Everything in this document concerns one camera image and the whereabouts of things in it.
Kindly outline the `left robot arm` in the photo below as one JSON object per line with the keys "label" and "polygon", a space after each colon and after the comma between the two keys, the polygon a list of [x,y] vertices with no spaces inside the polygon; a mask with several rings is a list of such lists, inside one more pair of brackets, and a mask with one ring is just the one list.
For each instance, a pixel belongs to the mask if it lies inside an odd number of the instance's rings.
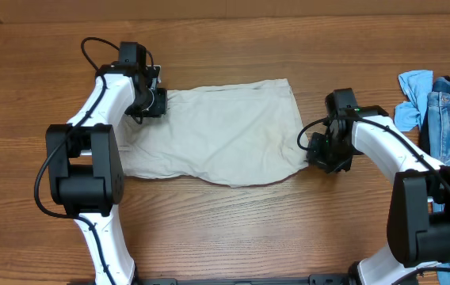
{"label": "left robot arm", "polygon": [[118,59],[95,66],[95,86],[79,112],[65,124],[52,124],[45,135],[47,158],[34,184],[40,201],[42,176],[49,176],[51,197],[63,206],[63,219],[82,231],[95,268],[96,284],[138,284],[139,273],[127,249],[119,220],[124,195],[120,121],[137,124],[166,114],[167,92],[159,87],[161,67],[136,42],[115,47]]}

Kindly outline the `beige shorts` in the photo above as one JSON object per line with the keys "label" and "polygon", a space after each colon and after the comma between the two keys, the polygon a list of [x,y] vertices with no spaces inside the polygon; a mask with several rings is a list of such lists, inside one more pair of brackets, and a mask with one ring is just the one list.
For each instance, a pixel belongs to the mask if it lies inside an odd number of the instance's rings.
{"label": "beige shorts", "polygon": [[231,187],[271,184],[308,166],[303,128],[287,79],[168,92],[167,112],[142,124],[126,118],[124,173],[179,176]]}

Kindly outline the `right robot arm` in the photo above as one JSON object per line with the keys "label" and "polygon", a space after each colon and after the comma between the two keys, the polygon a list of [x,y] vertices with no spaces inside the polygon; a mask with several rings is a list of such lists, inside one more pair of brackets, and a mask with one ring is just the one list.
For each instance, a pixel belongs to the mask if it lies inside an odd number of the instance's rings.
{"label": "right robot arm", "polygon": [[425,272],[449,272],[450,166],[432,158],[394,125],[378,105],[361,107],[351,89],[326,96],[324,133],[303,147],[326,173],[348,171],[364,154],[391,182],[387,244],[346,273],[313,274],[310,284],[415,284]]}

